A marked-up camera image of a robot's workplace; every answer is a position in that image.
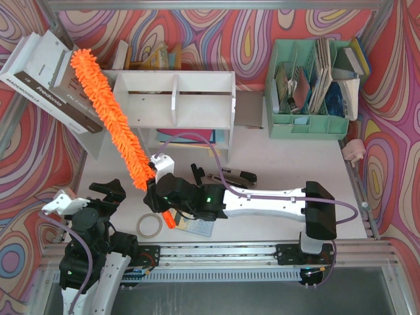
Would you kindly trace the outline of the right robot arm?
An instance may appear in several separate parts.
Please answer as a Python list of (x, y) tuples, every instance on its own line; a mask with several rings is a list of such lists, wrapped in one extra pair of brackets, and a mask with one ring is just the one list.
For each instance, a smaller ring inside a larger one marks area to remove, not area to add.
[(319, 255), (324, 242), (336, 239), (337, 225), (358, 216), (357, 208), (336, 200), (315, 181), (293, 190), (248, 190), (226, 182), (198, 186), (167, 173), (147, 182), (143, 202), (162, 214), (169, 228), (175, 226), (172, 209), (189, 219), (211, 222), (248, 215), (301, 222), (299, 246), (309, 255)]

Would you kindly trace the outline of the yellow grey calculator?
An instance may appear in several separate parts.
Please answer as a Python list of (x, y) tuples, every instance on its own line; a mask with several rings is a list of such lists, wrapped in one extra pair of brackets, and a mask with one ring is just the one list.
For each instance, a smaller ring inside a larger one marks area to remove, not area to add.
[(175, 220), (176, 229), (206, 238), (211, 237), (214, 222), (195, 219), (191, 215), (182, 214), (174, 209), (171, 210), (171, 213)]

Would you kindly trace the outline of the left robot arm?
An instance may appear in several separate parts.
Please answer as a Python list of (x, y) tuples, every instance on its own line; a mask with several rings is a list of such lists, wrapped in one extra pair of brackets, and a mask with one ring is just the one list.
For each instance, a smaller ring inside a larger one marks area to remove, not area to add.
[(120, 181), (89, 188), (104, 197), (83, 199), (63, 190), (55, 201), (72, 224), (59, 265), (64, 314), (110, 314), (122, 276), (139, 252), (135, 235), (110, 232), (110, 217), (126, 198)]

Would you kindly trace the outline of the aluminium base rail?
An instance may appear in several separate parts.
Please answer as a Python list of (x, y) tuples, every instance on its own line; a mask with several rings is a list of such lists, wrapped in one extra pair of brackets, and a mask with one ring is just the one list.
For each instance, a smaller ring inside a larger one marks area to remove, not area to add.
[[(336, 267), (382, 267), (402, 263), (385, 240), (337, 240)], [(140, 242), (160, 247), (160, 269), (276, 268), (276, 241)]]

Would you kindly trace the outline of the masking tape roll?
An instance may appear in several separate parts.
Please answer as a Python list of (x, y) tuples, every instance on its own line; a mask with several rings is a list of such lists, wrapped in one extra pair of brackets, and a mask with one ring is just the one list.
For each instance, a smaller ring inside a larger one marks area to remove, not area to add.
[(136, 224), (137, 234), (145, 239), (156, 237), (161, 232), (162, 228), (162, 220), (154, 213), (148, 213), (141, 216)]

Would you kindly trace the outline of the black silver stapler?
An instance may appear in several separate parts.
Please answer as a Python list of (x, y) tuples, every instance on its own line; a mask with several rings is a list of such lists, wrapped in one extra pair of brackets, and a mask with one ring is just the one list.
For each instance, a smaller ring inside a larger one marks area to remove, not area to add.
[(237, 169), (222, 168), (223, 176), (226, 180), (241, 184), (246, 187), (254, 187), (257, 185), (257, 175), (248, 171), (240, 171)]

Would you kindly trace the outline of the grey cardboard sheet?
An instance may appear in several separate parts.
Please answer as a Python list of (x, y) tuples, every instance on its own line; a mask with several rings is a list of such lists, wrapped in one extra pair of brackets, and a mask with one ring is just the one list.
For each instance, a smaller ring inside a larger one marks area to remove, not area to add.
[(234, 125), (262, 127), (263, 93), (251, 91), (236, 92), (236, 113)]

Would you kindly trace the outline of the black binder clip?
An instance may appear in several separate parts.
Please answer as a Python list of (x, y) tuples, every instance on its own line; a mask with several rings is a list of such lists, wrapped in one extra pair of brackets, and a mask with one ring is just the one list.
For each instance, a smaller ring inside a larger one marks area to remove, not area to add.
[(196, 185), (201, 186), (203, 184), (201, 179), (205, 176), (205, 172), (203, 168), (197, 167), (195, 163), (191, 164), (190, 167), (191, 167)]

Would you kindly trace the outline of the brown Lonely Ones book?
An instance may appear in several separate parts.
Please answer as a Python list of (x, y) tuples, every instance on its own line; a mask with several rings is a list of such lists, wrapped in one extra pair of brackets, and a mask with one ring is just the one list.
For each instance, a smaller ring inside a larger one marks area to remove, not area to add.
[(70, 107), (70, 112), (75, 114), (80, 125), (92, 134), (99, 133), (104, 128), (103, 122), (94, 109), (93, 103), (85, 94), (83, 86), (78, 81), (75, 70), (70, 64), (74, 51), (74, 49), (71, 51), (62, 50), (50, 89)]

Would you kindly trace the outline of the pink piggy figure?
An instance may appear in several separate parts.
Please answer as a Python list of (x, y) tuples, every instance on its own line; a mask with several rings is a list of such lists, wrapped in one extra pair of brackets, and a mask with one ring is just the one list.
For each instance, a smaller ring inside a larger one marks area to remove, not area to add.
[(358, 138), (349, 141), (342, 149), (344, 160), (349, 161), (352, 167), (355, 167), (356, 163), (364, 158), (365, 153), (364, 142)]

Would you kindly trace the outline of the white wooden bookshelf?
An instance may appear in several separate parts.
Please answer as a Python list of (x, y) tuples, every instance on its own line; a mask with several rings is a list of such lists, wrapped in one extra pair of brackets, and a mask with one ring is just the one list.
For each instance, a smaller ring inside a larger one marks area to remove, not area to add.
[(157, 148), (160, 129), (218, 130), (214, 147), (230, 159), (236, 74), (229, 71), (105, 70), (128, 125), (144, 149)]

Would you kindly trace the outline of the orange microfiber duster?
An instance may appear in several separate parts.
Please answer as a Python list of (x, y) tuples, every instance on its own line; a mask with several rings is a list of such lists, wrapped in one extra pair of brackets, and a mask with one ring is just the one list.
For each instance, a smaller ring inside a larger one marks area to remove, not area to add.
[(85, 94), (109, 131), (134, 186), (145, 191), (147, 182), (155, 179), (154, 164), (142, 149), (137, 136), (131, 131), (128, 118), (117, 103), (106, 76), (96, 62), (96, 57), (89, 49), (78, 49), (73, 53), (70, 64)]

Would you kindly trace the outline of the Fredonia book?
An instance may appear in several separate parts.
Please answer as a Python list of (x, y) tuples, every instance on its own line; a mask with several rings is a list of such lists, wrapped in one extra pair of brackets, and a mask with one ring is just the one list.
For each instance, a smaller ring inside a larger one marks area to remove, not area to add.
[(33, 103), (60, 120), (74, 132), (78, 134), (87, 133), (88, 130), (80, 125), (75, 114), (70, 112), (70, 107), (50, 89), (60, 54), (62, 50), (68, 48), (50, 31), (40, 36), (41, 39), (30, 54), (24, 69), (17, 72), (15, 77), (21, 80), (33, 95), (33, 99), (31, 99)]

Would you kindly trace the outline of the stack of coloured paper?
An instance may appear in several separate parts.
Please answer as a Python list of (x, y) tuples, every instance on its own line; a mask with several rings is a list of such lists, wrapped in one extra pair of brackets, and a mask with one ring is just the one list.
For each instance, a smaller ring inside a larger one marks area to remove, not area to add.
[(174, 138), (170, 144), (206, 146), (203, 139), (210, 144), (215, 144), (217, 132), (214, 129), (158, 129), (156, 140), (164, 143), (174, 136), (177, 136), (177, 138)]

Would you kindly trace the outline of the white Mademoiselle book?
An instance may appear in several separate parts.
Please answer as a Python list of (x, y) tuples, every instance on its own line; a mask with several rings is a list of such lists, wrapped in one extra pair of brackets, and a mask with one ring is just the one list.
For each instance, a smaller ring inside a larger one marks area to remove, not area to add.
[(41, 36), (34, 32), (29, 36), (21, 38), (1, 69), (1, 81), (27, 99), (33, 99), (33, 95), (31, 95), (26, 85), (15, 77), (15, 74), (24, 69), (26, 62), (30, 58), (30, 54), (40, 39)]

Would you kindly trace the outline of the green desk organizer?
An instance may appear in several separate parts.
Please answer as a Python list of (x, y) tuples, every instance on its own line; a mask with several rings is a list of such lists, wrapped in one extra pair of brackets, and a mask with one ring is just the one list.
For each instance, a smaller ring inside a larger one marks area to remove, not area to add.
[(273, 139), (341, 140), (348, 130), (344, 115), (330, 114), (326, 94), (332, 66), (345, 41), (277, 39), (264, 86), (268, 134)]

